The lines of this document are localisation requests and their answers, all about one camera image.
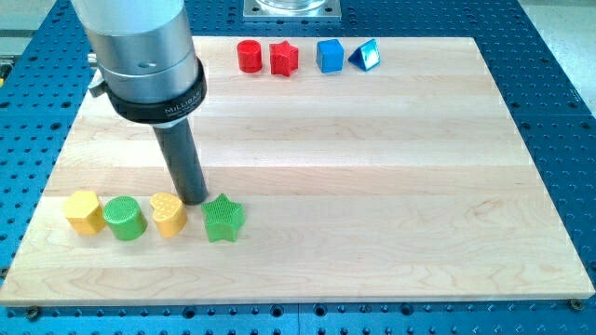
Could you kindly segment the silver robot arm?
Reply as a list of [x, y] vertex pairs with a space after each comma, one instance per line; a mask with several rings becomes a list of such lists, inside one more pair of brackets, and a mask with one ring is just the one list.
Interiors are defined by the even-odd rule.
[[178, 196], [208, 190], [188, 116], [206, 97], [183, 0], [73, 0], [102, 75], [91, 86], [123, 118], [153, 128]]

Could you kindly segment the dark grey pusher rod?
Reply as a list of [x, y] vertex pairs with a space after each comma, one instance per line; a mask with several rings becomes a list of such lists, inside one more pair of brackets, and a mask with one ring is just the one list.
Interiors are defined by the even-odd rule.
[[153, 127], [153, 131], [177, 195], [186, 205], [202, 203], [208, 189], [188, 120], [171, 127]]

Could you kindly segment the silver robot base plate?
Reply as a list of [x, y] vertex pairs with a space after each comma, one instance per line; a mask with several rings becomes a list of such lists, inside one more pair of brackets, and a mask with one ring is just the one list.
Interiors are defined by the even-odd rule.
[[339, 21], [340, 0], [244, 0], [244, 21]]

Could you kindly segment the black tool changer collar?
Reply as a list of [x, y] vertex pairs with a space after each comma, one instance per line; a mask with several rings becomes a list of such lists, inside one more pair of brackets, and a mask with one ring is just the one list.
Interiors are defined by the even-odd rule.
[[207, 95], [207, 81], [203, 65], [198, 57], [194, 57], [194, 61], [196, 63], [195, 81], [184, 93], [171, 100], [156, 103], [124, 100], [108, 87], [103, 78], [93, 81], [88, 86], [88, 91], [93, 98], [106, 94], [115, 112], [133, 123], [153, 127], [173, 127], [198, 108]]

